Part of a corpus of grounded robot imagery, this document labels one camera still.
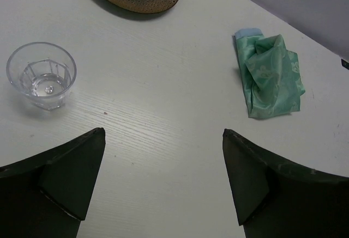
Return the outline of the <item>clear drinking glass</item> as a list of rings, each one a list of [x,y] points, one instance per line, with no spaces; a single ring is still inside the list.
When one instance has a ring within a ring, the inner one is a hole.
[[[33,105],[47,111],[63,107],[76,80],[71,54],[50,42],[30,42],[17,48],[6,65],[11,85]]]

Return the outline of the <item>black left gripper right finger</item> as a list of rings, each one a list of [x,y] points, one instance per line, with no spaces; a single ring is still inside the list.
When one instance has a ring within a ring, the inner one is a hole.
[[[246,237],[348,237],[348,178],[295,163],[231,129],[222,150]]]

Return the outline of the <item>green satin placemat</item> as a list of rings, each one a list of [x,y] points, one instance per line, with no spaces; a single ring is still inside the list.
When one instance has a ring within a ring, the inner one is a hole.
[[[249,118],[269,119],[300,111],[305,93],[297,53],[282,35],[265,37],[258,28],[234,34],[238,65]]]

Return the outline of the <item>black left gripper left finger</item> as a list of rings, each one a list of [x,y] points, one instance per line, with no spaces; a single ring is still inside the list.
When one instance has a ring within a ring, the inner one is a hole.
[[[1,167],[1,237],[76,237],[105,150],[105,130]]]

